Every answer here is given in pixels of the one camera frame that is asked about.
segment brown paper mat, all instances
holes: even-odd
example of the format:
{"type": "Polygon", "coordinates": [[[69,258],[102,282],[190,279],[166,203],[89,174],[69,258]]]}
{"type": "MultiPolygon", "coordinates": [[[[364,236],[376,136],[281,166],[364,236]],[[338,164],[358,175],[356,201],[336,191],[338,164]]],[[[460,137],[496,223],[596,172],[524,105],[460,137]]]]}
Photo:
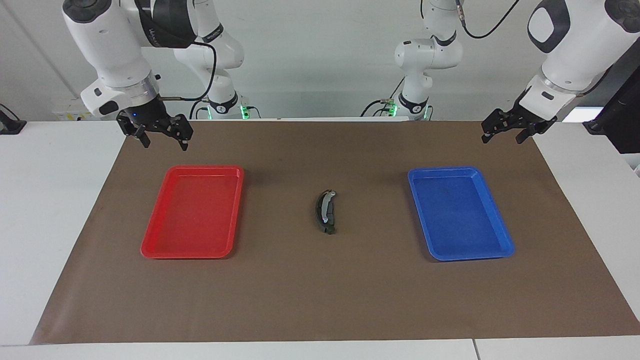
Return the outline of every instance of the brown paper mat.
{"type": "Polygon", "coordinates": [[[533,141],[480,141],[478,123],[194,124],[188,152],[128,139],[32,343],[398,340],[640,334],[640,324],[533,141]],[[246,171],[228,259],[140,255],[164,173],[246,171]],[[439,263],[407,172],[473,165],[516,246],[439,263]],[[338,192],[338,233],[314,204],[338,192]]]}

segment plastic tray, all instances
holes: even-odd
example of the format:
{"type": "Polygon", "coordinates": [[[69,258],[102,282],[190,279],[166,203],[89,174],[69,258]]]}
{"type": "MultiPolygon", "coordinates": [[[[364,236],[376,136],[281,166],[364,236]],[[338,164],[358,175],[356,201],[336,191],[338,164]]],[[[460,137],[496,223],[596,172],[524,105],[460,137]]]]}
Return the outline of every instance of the plastic tray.
{"type": "Polygon", "coordinates": [[[167,171],[140,251],[152,259],[219,259],[231,251],[244,171],[177,166],[167,171]]]}
{"type": "Polygon", "coordinates": [[[416,168],[409,172],[409,183],[434,258],[456,261],[513,254],[511,237],[478,169],[416,168]]]}

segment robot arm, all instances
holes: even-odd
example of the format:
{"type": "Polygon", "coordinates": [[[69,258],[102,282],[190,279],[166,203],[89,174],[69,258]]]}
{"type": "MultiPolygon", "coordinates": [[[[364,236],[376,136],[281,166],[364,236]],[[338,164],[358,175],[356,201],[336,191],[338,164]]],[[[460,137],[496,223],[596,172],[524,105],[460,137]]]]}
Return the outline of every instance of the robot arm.
{"type": "Polygon", "coordinates": [[[171,117],[159,95],[157,78],[142,57],[141,46],[188,47],[196,39],[193,0],[65,0],[63,14],[80,51],[96,69],[98,80],[82,91],[97,117],[121,111],[126,135],[163,133],[187,149],[193,130],[184,115],[171,117]]]}
{"type": "Polygon", "coordinates": [[[518,143],[546,132],[558,112],[638,39],[640,1],[543,0],[531,15],[528,30],[547,59],[513,109],[496,109],[482,123],[484,143],[514,128],[523,129],[518,143]]]}
{"type": "MultiPolygon", "coordinates": [[[[244,62],[244,49],[220,23],[212,0],[196,0],[198,40],[216,48],[217,66],[213,84],[207,97],[215,119],[241,118],[242,96],[239,95],[226,70],[236,69],[244,62]]],[[[207,86],[213,71],[213,54],[205,47],[192,45],[174,49],[175,58],[189,67],[207,86]]]]}
{"type": "Polygon", "coordinates": [[[406,74],[404,87],[394,99],[396,115],[412,120],[422,119],[427,108],[433,81],[426,71],[455,67],[463,56],[462,45],[456,41],[456,0],[430,0],[423,13],[424,27],[433,36],[405,41],[396,48],[396,63],[406,74]]]}

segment white wall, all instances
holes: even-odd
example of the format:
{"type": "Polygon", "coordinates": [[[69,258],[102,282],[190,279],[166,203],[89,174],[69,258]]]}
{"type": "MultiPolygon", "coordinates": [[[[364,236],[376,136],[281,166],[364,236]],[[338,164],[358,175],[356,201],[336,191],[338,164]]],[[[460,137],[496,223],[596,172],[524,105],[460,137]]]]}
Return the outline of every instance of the white wall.
{"type": "MultiPolygon", "coordinates": [[[[538,2],[522,1],[486,40],[472,40],[459,31],[464,60],[456,69],[431,74],[434,119],[483,120],[498,106],[510,107],[544,60],[526,32],[538,2]]],[[[52,103],[73,98],[95,79],[95,72],[64,25],[62,0],[2,3],[15,20],[0,8],[0,100],[28,120],[51,119],[52,103]],[[28,25],[26,33],[20,33],[16,22],[28,25]],[[6,36],[7,31],[15,34],[6,36]],[[37,56],[38,48],[43,56],[37,56]]],[[[248,95],[263,116],[330,117],[359,115],[369,102],[390,95],[403,76],[393,59],[396,45],[426,35],[419,3],[216,0],[216,7],[225,29],[246,50],[245,64],[231,71],[236,88],[248,95]]],[[[467,1],[469,28],[486,31],[511,3],[467,1]]],[[[203,90],[170,50],[149,48],[144,54],[163,76],[163,95],[197,95],[203,90]]],[[[189,108],[175,103],[168,107],[170,112],[189,108]]]]}

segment white table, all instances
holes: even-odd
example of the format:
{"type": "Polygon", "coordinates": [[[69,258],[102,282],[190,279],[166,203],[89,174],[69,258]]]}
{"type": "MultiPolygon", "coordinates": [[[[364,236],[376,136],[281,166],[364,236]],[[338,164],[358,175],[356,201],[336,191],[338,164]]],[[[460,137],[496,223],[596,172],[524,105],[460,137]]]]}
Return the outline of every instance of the white table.
{"type": "MultiPolygon", "coordinates": [[[[22,346],[38,324],[123,140],[114,122],[32,122],[19,136],[0,136],[0,344],[14,345],[0,347],[0,359],[472,360],[476,352],[482,360],[640,358],[640,336],[22,346]]],[[[640,318],[640,179],[606,138],[588,135],[580,124],[557,124],[535,140],[640,318]]]]}

